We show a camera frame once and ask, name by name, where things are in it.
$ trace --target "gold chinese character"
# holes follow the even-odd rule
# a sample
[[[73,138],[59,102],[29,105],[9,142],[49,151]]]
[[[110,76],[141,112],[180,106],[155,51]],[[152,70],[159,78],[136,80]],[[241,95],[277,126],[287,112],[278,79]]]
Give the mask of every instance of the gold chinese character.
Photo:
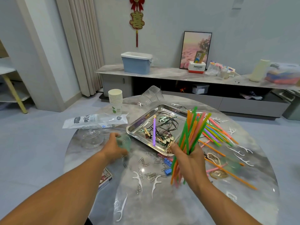
[[[139,11],[135,11],[131,13],[132,20],[129,23],[132,25],[134,29],[143,28],[143,26],[145,25],[145,22],[143,21],[143,16],[144,14],[142,14]]]

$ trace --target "red bow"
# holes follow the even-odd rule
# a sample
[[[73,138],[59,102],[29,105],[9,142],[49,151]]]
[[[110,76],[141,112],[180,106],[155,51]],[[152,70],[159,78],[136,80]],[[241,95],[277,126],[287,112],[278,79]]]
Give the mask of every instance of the red bow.
[[[130,0],[130,3],[132,4],[131,9],[135,11],[135,8],[139,7],[140,11],[144,10],[143,9],[143,4],[145,3],[145,0],[139,0],[138,2],[135,2],[135,0]]]

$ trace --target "beige curtain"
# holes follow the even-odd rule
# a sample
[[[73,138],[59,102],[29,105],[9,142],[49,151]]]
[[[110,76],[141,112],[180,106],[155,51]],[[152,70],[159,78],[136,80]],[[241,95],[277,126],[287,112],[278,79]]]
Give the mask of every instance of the beige curtain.
[[[97,69],[103,66],[93,0],[56,0],[81,93],[90,96],[102,87]]]

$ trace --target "purple straw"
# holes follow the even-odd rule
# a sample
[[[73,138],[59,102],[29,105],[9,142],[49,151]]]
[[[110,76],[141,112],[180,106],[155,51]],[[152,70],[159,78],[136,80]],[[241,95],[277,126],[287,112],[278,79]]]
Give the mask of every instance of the purple straw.
[[[156,133],[156,121],[153,119],[153,146],[155,147],[155,133]]]
[[[214,139],[216,142],[220,143],[220,141],[218,141],[209,131],[205,130],[205,133],[211,136],[211,138]]]

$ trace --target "round table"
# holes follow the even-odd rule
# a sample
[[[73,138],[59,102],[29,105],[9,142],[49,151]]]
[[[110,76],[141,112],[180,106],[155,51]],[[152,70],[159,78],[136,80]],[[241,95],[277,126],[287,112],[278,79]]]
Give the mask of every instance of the round table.
[[[239,177],[251,183],[258,190],[253,190],[228,176],[224,179],[212,179],[213,184],[220,189],[224,194],[231,194],[236,196],[237,204],[246,210],[250,215],[256,218],[262,224],[276,224],[278,205],[279,205],[279,189],[276,176],[272,166],[266,157],[265,153],[255,140],[236,122],[231,120],[225,114],[209,107],[203,103],[194,100],[164,95],[166,105],[180,104],[187,109],[198,107],[200,112],[210,112],[213,118],[218,118],[221,122],[220,126],[229,131],[236,129],[232,137],[239,142],[239,145],[251,150],[253,153],[246,152],[243,148],[234,148],[245,154],[242,158],[249,160],[254,167],[241,167]],[[141,107],[138,105],[139,96],[125,98],[123,100],[123,114],[127,114],[128,123],[134,122],[137,118],[149,111],[149,107]],[[110,106],[99,109],[97,113],[111,113]],[[70,141],[65,156],[64,172],[67,172],[76,166],[83,163],[96,152],[100,151],[109,138],[110,132],[125,133],[128,125],[121,125],[115,128],[105,129],[104,142],[94,149],[82,148],[77,137],[77,131]],[[170,185],[170,176],[167,178],[160,177],[158,181],[162,183],[156,184],[156,189],[153,192],[153,183],[148,179],[142,180],[142,193],[137,194],[138,180],[133,179],[138,172],[138,168],[144,168],[144,173],[156,172],[161,173],[163,169],[162,164],[154,164],[153,157],[148,157],[147,152],[155,153],[153,149],[141,143],[140,141],[131,138],[131,151],[127,160],[119,159],[115,163],[107,166],[108,170],[113,175],[113,180],[110,181],[103,189],[101,189],[97,196],[93,208],[90,213],[90,220],[94,225],[97,224],[215,224],[205,210],[201,202],[197,199],[195,194],[190,190],[188,185],[180,185],[176,188]],[[219,151],[225,155],[233,155],[233,151],[228,149],[226,145],[218,148]],[[138,164],[139,159],[143,157],[145,163],[150,163],[149,166],[143,167]],[[206,164],[207,169],[211,169],[211,164]],[[123,210],[122,219],[120,213],[123,201],[127,197],[127,201]]]

